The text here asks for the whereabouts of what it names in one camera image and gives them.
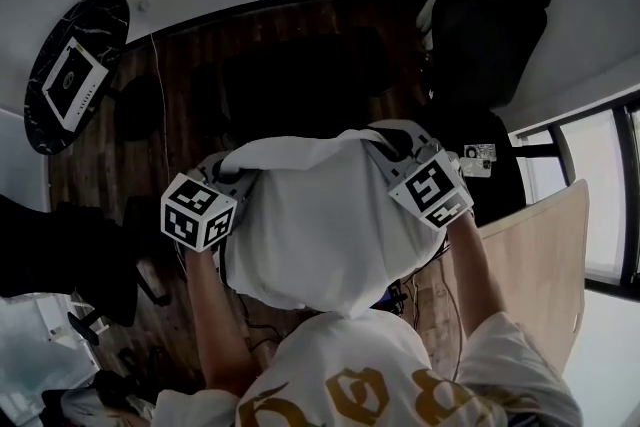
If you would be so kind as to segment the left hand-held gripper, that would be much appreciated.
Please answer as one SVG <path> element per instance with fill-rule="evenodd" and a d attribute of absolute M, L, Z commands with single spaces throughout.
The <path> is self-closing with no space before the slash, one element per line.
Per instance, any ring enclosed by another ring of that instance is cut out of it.
<path fill-rule="evenodd" d="M 195 251 L 219 243 L 238 227 L 255 170 L 224 174 L 224 155 L 209 155 L 198 168 L 178 174 L 161 197 L 163 234 Z"/>

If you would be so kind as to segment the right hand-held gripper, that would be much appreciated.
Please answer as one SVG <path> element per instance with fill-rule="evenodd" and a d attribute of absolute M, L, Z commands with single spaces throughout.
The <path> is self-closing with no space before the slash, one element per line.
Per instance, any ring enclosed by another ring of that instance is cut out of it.
<path fill-rule="evenodd" d="M 379 121 L 379 132 L 396 150 L 417 150 L 388 195 L 423 224 L 444 229 L 472 210 L 456 164 L 448 153 L 416 122 L 406 119 Z M 395 180 L 397 152 L 380 142 L 368 142 L 367 152 L 385 180 Z"/>

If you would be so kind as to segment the white garment with black stripes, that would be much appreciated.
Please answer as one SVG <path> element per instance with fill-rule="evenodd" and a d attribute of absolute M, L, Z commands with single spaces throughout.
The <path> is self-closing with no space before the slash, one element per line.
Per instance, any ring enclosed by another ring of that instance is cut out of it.
<path fill-rule="evenodd" d="M 395 280 L 428 263 L 444 234 L 392 199 L 368 153 L 372 129 L 331 139 L 255 140 L 229 153 L 223 173 L 257 171 L 227 240 L 227 284 L 280 309 L 357 317 Z"/>

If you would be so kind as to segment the person's left forearm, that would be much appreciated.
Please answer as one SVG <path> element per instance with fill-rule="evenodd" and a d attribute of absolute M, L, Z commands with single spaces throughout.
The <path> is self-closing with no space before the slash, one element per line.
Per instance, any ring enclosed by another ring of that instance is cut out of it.
<path fill-rule="evenodd" d="M 236 323 L 209 250 L 185 253 L 186 277 L 201 370 L 208 389 L 243 396 L 260 367 Z"/>

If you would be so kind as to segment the person's right forearm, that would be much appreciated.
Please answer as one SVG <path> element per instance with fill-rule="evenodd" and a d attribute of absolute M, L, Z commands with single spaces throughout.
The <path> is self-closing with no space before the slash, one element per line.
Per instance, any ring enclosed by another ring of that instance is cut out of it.
<path fill-rule="evenodd" d="M 464 333 L 470 337 L 488 318 L 505 310 L 474 217 L 465 212 L 447 226 Z"/>

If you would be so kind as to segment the black office chair with headrest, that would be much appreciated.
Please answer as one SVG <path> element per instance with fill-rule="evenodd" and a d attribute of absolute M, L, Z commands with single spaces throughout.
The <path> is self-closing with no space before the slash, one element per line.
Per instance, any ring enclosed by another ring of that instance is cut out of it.
<path fill-rule="evenodd" d="M 71 327 L 92 345 L 99 336 L 93 324 L 105 317 L 133 325 L 137 297 L 166 306 L 169 294 L 156 294 L 138 265 L 161 253 L 161 234 L 153 221 L 158 204 L 133 196 L 122 222 L 99 207 L 61 202 L 52 212 L 39 212 L 0 194 L 0 297 L 30 293 L 78 294 L 90 308 Z"/>
<path fill-rule="evenodd" d="M 419 123 L 464 157 L 489 148 L 491 168 L 465 181 L 478 226 L 523 209 L 525 190 L 507 130 L 508 105 L 547 25 L 551 0 L 435 0 L 427 98 Z"/>

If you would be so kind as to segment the white smartphone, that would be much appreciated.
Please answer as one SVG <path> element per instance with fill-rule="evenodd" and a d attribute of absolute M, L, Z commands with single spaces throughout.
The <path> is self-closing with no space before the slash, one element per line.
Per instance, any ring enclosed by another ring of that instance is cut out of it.
<path fill-rule="evenodd" d="M 462 157 L 460 159 L 462 173 L 465 177 L 490 178 L 492 162 L 485 159 Z"/>

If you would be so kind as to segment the light wooden desk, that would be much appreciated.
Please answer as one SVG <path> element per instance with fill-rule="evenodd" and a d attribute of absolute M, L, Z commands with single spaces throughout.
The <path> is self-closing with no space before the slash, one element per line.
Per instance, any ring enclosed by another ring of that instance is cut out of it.
<path fill-rule="evenodd" d="M 510 317 L 562 372 L 584 312 L 589 192 L 580 179 L 560 192 L 481 228 L 489 267 Z M 450 378 L 465 336 L 451 254 L 445 252 L 403 284 L 417 300 L 405 304 L 434 369 Z"/>

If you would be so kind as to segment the white flat box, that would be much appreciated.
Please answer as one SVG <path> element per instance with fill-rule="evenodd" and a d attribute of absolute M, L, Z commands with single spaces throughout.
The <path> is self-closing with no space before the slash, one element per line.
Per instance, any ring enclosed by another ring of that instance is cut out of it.
<path fill-rule="evenodd" d="M 108 70 L 74 37 L 63 46 L 42 87 L 60 125 L 75 132 Z"/>

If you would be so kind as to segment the round black marble side table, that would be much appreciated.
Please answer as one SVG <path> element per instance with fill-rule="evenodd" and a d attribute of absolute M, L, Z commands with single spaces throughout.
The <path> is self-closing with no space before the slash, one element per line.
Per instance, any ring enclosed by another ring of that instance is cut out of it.
<path fill-rule="evenodd" d="M 51 30 L 31 69 L 24 99 L 25 131 L 37 153 L 55 155 L 71 146 L 106 97 L 114 100 L 113 121 L 116 133 L 122 139 L 144 139 L 159 127 L 163 95 L 156 76 L 141 75 L 120 90 L 112 86 L 128 37 L 129 23 L 126 0 L 80 0 Z M 42 92 L 44 82 L 71 37 L 108 70 L 75 132 L 60 125 Z"/>

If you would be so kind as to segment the person's white shirt gold print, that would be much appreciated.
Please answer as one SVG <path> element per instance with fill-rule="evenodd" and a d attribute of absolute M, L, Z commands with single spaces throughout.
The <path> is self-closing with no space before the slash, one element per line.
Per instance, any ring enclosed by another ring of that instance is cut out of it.
<path fill-rule="evenodd" d="M 431 366 L 419 335 L 370 310 L 301 324 L 242 396 L 163 391 L 152 427 L 582 427 L 579 406 L 505 314 L 466 342 L 455 379 Z"/>

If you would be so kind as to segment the white shelf rack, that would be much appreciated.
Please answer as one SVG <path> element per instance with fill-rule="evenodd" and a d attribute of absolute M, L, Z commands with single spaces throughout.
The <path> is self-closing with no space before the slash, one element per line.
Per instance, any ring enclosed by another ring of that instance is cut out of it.
<path fill-rule="evenodd" d="M 35 293 L 30 297 L 35 301 L 44 322 L 47 340 L 85 354 L 91 364 L 98 368 L 99 363 L 96 360 L 94 350 L 90 347 L 89 342 L 72 328 L 67 317 L 68 313 L 84 315 L 90 312 L 92 307 L 81 299 L 67 295 Z"/>

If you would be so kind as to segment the black window frame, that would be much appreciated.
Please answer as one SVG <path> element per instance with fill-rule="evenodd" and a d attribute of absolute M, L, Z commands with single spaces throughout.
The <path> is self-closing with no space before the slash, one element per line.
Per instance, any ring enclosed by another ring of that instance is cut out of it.
<path fill-rule="evenodd" d="M 640 303 L 640 93 L 511 137 L 529 200 L 587 184 L 586 288 Z"/>

